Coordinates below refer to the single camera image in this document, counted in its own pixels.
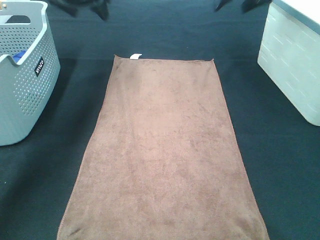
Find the dark floor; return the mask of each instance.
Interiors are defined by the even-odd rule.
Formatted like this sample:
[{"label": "dark floor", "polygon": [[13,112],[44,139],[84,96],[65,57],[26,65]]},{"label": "dark floor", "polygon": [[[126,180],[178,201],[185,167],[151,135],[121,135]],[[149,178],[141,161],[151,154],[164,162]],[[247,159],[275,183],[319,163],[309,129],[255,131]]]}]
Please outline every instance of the dark floor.
[{"label": "dark floor", "polygon": [[268,6],[234,0],[113,0],[109,21],[47,10],[61,72],[30,135],[0,147],[0,240],[54,240],[94,130],[114,54],[214,59],[272,240],[320,239],[320,127],[257,64]]}]

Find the white bin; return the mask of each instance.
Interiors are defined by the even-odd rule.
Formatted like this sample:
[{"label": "white bin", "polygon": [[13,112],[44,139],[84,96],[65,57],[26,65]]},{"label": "white bin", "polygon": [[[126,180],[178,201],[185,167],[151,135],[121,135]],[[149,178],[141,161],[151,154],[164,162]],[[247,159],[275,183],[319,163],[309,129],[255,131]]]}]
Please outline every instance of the white bin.
[{"label": "white bin", "polygon": [[274,0],[258,64],[303,117],[320,126],[320,2]]},{"label": "white bin", "polygon": [[[43,1],[0,0],[0,146],[30,133],[56,84],[60,64],[47,6]],[[11,16],[29,22],[9,23]]]}]

